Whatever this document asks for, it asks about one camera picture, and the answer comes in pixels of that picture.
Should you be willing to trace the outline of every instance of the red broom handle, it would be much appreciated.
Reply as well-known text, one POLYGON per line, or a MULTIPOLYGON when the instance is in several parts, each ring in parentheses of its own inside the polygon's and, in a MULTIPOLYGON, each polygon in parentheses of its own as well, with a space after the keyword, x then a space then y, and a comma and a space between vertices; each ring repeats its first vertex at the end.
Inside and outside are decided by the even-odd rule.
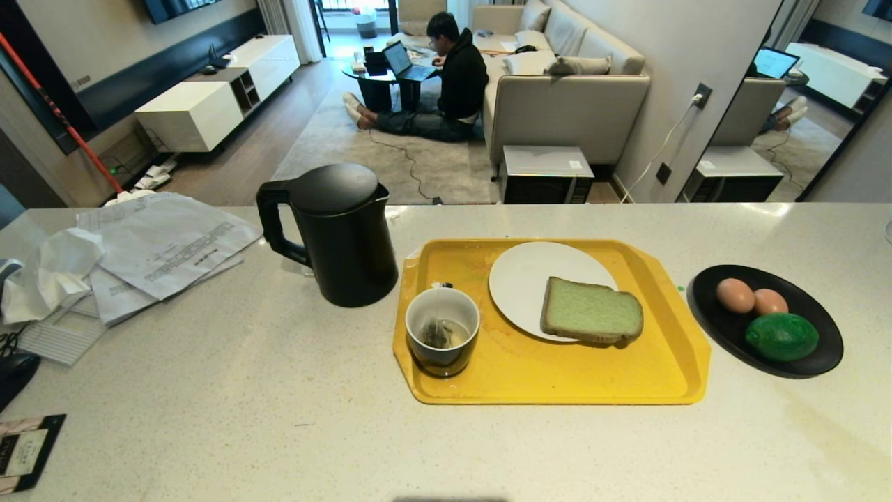
POLYGON ((38 94, 40 94, 44 98, 44 101, 46 101, 46 103, 50 106, 50 110, 53 111, 53 114, 55 114, 56 118, 59 119, 63 126, 65 126, 65 129, 68 130, 68 133, 71 134, 71 137, 78 142, 78 145, 83 148, 84 153, 86 153, 87 156, 90 157, 90 160, 93 161, 96 169, 98 169, 99 172, 109 181, 109 183, 111 183, 111 185, 114 187, 115 190, 117 190, 118 193, 123 192, 124 189, 120 187, 118 181, 115 180, 114 176, 112 176, 109 170, 105 168, 103 161, 99 160, 99 156, 96 155, 96 152, 93 151, 93 148, 91 148, 90 145, 88 145, 87 142, 84 141, 84 139, 78 134, 78 132, 74 130, 73 127, 71 127, 68 119, 66 119, 65 115, 62 114, 62 110, 60 110, 59 107, 56 106, 56 104, 53 102, 53 100, 50 99, 50 96, 46 93, 46 90, 43 88, 43 86, 40 85, 40 82, 38 82, 37 79, 34 78, 34 75, 31 74, 31 71, 28 69, 27 66, 25 66, 25 62, 23 62, 19 55, 16 54, 15 49, 13 49, 12 46, 9 45, 9 42, 6 40, 6 37, 3 36, 3 33, 0 33, 0 46, 3 46, 3 49, 6 50, 6 53, 9 54, 9 56, 15 62, 15 65, 19 67, 19 70, 21 70, 22 74, 25 75, 25 78, 28 79, 31 87, 33 87, 38 92, 38 94))

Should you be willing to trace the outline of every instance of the green fruit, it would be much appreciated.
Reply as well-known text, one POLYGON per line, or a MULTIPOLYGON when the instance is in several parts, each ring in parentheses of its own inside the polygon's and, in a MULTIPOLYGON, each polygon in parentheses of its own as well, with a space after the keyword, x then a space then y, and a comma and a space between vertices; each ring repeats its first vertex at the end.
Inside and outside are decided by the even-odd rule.
POLYGON ((758 317, 747 326, 746 338, 762 357, 781 363, 802 359, 818 347, 818 330, 806 318, 796 314, 758 317))

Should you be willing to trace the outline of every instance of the white speckled countertop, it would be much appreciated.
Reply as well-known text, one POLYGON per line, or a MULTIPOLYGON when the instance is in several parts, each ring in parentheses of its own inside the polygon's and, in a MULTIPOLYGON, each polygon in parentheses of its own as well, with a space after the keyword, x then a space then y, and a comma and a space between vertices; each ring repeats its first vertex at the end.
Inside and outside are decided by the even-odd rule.
MULTIPOLYGON (((262 245, 245 263, 44 362, 0 421, 68 414, 15 502, 88 500, 892 499, 887 205, 394 206, 398 258, 432 238, 616 238, 679 285, 714 264, 776 273, 842 331, 834 371, 761 373, 712 340, 691 406, 427 406, 391 351, 397 289, 328 304, 262 245)), ((230 209, 256 222, 254 208, 230 209)), ((0 232, 24 257, 74 224, 32 210, 0 232)), ((286 232, 296 236, 283 213, 286 232)))

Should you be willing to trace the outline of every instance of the man's hair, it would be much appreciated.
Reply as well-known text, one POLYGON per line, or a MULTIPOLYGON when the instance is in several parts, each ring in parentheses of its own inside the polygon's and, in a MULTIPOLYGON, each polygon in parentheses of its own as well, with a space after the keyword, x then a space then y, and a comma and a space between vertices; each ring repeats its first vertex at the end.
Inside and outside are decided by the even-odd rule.
POLYGON ((438 38, 440 35, 455 42, 458 40, 458 24, 450 13, 436 13, 427 23, 427 36, 438 38))

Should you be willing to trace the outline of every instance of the gray rug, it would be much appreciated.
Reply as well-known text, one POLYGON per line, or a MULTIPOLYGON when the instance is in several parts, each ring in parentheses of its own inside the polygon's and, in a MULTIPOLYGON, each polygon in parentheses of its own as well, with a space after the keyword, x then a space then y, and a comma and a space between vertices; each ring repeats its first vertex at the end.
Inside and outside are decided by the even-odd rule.
POLYGON ((842 141, 807 118, 787 135, 773 130, 753 141, 753 150, 784 173, 768 202, 794 202, 842 141))
MULTIPOLYGON (((397 86, 391 86, 392 101, 399 108, 397 86)), ((356 80, 342 77, 329 91, 310 119, 306 129, 294 142, 291 151, 279 164, 272 180, 297 178, 310 169, 330 163, 359 163, 378 176, 388 190, 391 205, 427 205, 427 197, 440 197, 444 204, 494 204, 499 199, 496 183, 490 182, 492 167, 482 138, 464 143, 441 143, 423 138, 386 134, 380 130, 357 130, 344 110, 341 95, 350 91, 360 97, 356 80), (402 146, 417 161, 409 176, 412 162, 402 150, 374 143, 402 146)), ((440 95, 440 80, 422 84, 420 109, 434 109, 440 95)))

